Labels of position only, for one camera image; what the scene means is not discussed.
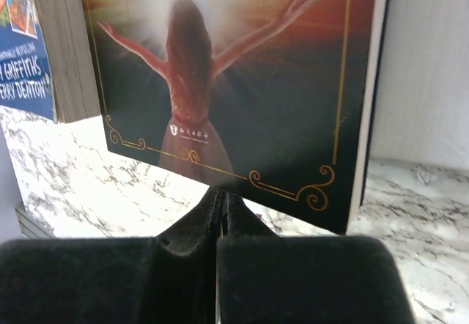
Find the woman's raised arm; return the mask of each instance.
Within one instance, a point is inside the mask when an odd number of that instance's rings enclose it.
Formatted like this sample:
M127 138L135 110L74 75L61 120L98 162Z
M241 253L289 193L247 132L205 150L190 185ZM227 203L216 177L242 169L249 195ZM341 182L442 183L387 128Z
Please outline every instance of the woman's raised arm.
M213 59L212 78L225 71L241 55L260 46L270 38L276 36L285 28L296 21L306 10L312 7L318 0L290 0L289 3L272 20L260 29L256 29L250 34L240 38L224 51L220 52Z
M162 61L154 53L146 49L141 44L128 40L127 38L118 34L114 27L109 23L98 22L99 26L105 33L108 34L116 43L120 44L122 47L128 51L134 53L135 55L140 56L154 71L160 74L161 77L168 80L168 63Z

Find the gray veining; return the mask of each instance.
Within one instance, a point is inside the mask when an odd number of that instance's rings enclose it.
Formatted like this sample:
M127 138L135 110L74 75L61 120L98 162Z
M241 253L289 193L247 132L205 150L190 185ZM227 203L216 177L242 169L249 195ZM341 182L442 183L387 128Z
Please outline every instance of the gray veining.
M57 237L157 235L207 189L107 151L101 118L54 125L0 107L28 212ZM248 206L280 235L330 235ZM372 161L365 201L349 227L386 244L418 324L469 324L469 173Z

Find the glowing light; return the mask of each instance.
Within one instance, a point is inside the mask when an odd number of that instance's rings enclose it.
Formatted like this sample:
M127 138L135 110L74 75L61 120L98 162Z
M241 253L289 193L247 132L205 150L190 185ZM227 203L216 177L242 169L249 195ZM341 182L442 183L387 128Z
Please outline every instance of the glowing light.
M131 14L139 22L139 34L143 40L151 40L159 47L166 44L168 20L176 0L133 0ZM200 9L214 50L248 32L243 22L244 10L253 0L193 0Z

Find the book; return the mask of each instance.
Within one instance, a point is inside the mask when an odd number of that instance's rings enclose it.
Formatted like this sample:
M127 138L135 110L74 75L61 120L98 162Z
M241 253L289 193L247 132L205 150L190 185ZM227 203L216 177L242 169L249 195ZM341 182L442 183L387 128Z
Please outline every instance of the book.
M100 115L83 11L70 5L0 0L0 105L55 122Z
M108 149L345 233L386 1L82 0Z

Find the woman's long hair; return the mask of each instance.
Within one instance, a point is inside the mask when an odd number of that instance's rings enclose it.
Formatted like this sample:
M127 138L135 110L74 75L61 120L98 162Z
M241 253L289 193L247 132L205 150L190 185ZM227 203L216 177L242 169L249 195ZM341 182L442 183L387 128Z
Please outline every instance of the woman's long hair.
M192 0L177 0L169 18L168 61L186 83L195 106L209 100L212 43L204 18Z

